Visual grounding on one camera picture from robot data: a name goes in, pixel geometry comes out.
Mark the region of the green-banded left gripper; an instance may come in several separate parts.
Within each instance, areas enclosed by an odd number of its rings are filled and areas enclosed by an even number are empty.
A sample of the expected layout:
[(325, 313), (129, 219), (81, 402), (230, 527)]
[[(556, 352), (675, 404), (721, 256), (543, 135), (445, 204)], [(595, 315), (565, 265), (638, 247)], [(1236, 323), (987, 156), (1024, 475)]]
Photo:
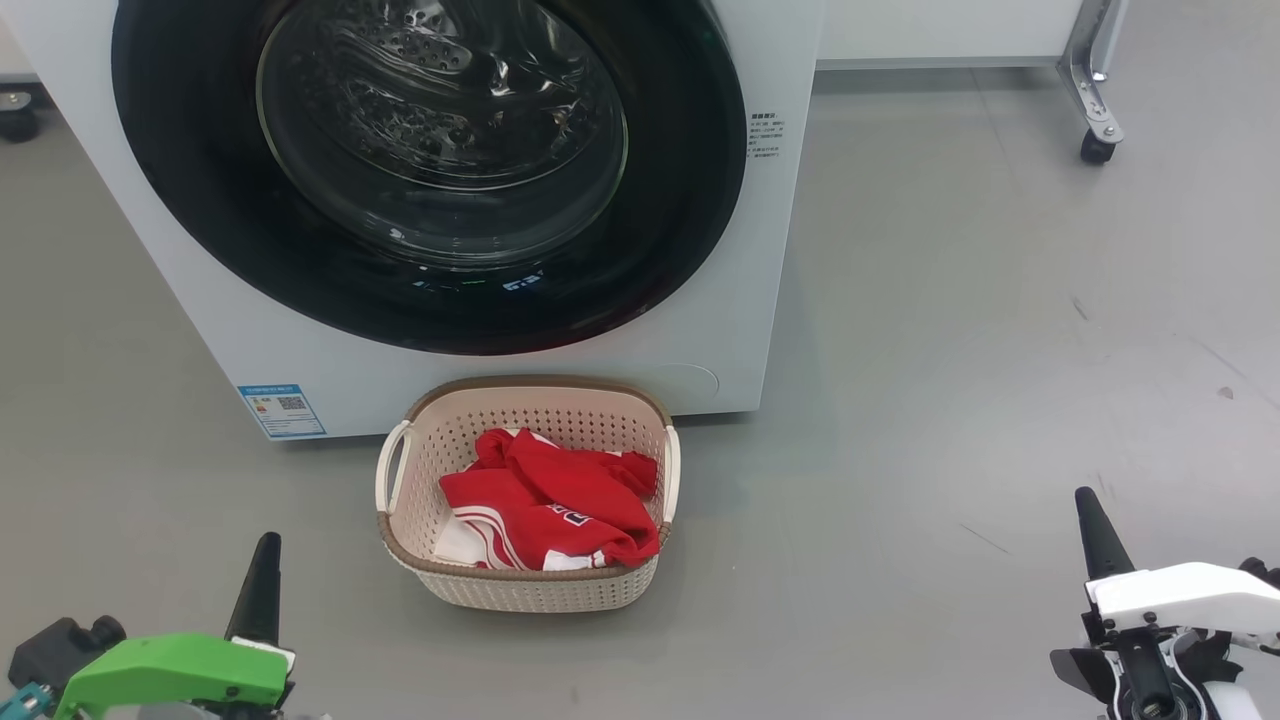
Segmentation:
[(138, 707), (165, 720), (282, 720), (296, 655), (279, 642), (282, 537), (264, 533), (225, 639), (198, 633), (131, 638), (77, 671), (55, 720), (105, 720)]

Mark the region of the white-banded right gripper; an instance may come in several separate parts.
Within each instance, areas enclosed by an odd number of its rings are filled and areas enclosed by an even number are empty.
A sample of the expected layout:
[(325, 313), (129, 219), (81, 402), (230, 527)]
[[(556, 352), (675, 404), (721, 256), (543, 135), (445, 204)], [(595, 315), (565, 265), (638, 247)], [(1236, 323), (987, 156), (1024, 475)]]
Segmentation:
[(1101, 702), (1100, 720), (1263, 720), (1230, 652), (1280, 659), (1280, 591), (1207, 562), (1135, 571), (1097, 493), (1076, 488), (1075, 506), (1088, 643), (1051, 652), (1059, 680)]

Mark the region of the red and white garment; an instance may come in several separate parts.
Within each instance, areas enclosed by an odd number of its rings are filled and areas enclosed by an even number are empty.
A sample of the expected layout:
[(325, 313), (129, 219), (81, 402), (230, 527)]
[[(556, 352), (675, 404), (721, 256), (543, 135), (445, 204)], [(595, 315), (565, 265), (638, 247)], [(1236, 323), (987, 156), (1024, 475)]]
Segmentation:
[(637, 568), (658, 555), (646, 509), (659, 479), (654, 459), (563, 448), (529, 429), (492, 429), (475, 450), (470, 468), (439, 480), (451, 515), (436, 561), (573, 571)]

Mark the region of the black round glass washer door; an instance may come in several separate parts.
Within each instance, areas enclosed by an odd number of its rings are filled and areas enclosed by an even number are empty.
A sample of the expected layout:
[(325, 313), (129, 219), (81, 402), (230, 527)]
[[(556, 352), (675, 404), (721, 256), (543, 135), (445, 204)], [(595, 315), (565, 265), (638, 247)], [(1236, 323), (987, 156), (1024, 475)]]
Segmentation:
[(339, 331), (502, 356), (646, 313), (739, 202), (709, 0), (119, 0), (122, 126), (221, 265)]

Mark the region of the cream perforated laundry basket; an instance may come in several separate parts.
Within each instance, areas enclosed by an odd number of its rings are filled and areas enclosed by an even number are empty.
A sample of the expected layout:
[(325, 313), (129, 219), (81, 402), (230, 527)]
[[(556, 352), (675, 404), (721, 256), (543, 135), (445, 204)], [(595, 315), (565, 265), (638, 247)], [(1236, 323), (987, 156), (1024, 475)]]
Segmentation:
[[(658, 464), (646, 509), (660, 548), (637, 568), (573, 571), (497, 570), (439, 562), (433, 548), (451, 509), (439, 480), (477, 459), (492, 429), (529, 429), (563, 448), (635, 452)], [(438, 598), (500, 612), (595, 612), (622, 609), (652, 583), (678, 505), (678, 433), (652, 395), (617, 382), (568, 375), (456, 380), (421, 398), (388, 434), (375, 471), (378, 528), (387, 552)]]

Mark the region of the white front-load washing machine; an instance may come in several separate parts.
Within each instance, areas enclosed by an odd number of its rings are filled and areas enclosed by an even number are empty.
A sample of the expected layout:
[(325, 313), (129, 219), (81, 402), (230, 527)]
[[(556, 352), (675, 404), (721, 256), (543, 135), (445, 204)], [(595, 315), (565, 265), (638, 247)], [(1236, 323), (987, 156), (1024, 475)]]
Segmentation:
[(739, 202), (700, 268), (621, 327), (502, 356), (431, 354), (339, 331), (211, 256), (159, 199), (125, 137), (113, 88), (118, 1), (0, 0), (0, 20), (236, 388), (300, 386), (326, 429), (320, 438), (380, 436), (419, 396), (480, 375), (617, 380), (675, 415), (759, 407), (823, 0), (709, 0), (742, 82), (748, 141)]

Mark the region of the blue energy label sticker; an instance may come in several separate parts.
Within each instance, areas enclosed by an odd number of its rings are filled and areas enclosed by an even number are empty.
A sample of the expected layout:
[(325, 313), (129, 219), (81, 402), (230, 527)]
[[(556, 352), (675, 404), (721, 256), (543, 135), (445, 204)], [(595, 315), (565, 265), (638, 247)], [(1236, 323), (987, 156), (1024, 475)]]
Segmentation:
[(300, 386), (238, 386), (237, 389), (268, 438), (289, 441), (328, 436)]

